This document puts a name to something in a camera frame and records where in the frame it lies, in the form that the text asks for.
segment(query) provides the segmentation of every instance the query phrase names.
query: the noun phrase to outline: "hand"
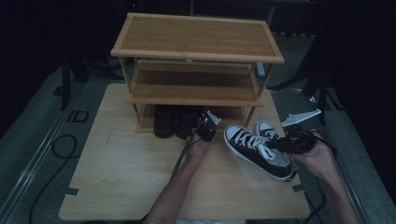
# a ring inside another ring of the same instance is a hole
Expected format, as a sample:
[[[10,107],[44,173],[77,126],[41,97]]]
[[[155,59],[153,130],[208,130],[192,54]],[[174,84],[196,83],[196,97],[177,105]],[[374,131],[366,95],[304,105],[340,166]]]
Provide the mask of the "hand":
[[[207,149],[209,147],[209,142],[206,142],[201,139],[201,137],[196,134],[191,141],[191,146],[187,150],[187,161],[191,161],[194,163],[201,163],[201,160],[204,158]]]
[[[315,136],[322,138],[316,130],[311,130],[311,132]],[[320,179],[337,172],[332,151],[326,144],[320,141],[317,141],[314,148],[305,154],[288,153],[288,156],[302,163],[309,172]]]

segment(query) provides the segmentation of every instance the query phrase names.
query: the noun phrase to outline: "canvas sneaker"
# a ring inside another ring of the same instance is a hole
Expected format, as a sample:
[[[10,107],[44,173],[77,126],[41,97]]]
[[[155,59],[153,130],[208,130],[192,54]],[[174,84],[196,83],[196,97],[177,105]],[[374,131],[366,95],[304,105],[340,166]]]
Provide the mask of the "canvas sneaker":
[[[291,158],[265,145],[268,136],[253,134],[238,125],[229,125],[224,130],[225,143],[233,154],[257,166],[274,179],[291,181],[297,174],[297,166]]]

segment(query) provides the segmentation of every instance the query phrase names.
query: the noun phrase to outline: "floor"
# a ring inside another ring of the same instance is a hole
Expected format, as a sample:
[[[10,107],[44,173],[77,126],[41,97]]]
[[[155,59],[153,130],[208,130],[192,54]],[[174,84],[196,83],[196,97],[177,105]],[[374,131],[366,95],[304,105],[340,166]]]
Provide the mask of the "floor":
[[[304,36],[287,38],[276,35],[275,38],[286,62],[276,66],[268,86],[293,77],[313,41],[313,37]],[[53,95],[53,92],[62,83],[61,74],[62,69],[58,69],[48,77],[22,115],[0,140],[0,223],[82,223],[67,222],[58,217],[78,158],[59,159],[52,149],[65,157],[73,149],[76,150],[73,155],[81,153],[106,86],[123,80],[104,77],[94,70],[87,83],[72,79],[72,100],[65,111],[60,111],[62,98]],[[282,91],[272,91],[281,120],[285,120],[289,114],[317,108],[316,95],[310,98],[300,93],[305,82],[302,80]],[[321,130],[338,148],[337,165],[361,222],[395,223],[394,203],[385,191],[347,114],[328,101],[325,119],[327,125],[313,118],[303,122],[303,126],[305,129]],[[75,136],[76,144],[70,136],[57,138],[65,134]],[[314,210],[321,203],[320,184],[303,166],[299,167],[300,178]],[[304,221],[257,220],[257,223],[262,224],[297,222]],[[325,206],[308,223],[332,223],[328,208]]]

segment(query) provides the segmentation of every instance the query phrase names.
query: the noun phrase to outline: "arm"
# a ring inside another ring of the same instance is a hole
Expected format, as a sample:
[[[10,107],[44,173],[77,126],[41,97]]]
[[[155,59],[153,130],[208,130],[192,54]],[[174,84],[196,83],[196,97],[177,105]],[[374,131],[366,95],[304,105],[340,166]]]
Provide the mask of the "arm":
[[[198,135],[194,136],[192,144],[187,150],[187,158],[181,168],[169,181],[148,212],[146,223],[176,223],[178,213],[186,198],[189,184],[208,148],[208,143],[199,140]]]
[[[302,155],[289,154],[289,156],[301,162],[313,175],[323,181],[333,223],[360,223],[328,146],[317,141],[310,152]]]

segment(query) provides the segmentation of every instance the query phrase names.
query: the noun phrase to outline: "dark background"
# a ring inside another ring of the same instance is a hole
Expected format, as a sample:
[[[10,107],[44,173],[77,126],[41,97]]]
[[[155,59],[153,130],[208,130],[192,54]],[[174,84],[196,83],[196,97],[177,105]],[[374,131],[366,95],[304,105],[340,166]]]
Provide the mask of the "dark background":
[[[396,7],[392,1],[209,1],[194,13],[266,20],[292,38],[315,35],[296,76],[324,64],[382,181],[395,202]],[[65,55],[76,79],[86,60],[107,64],[128,11],[189,15],[190,0],[0,0],[0,136]]]

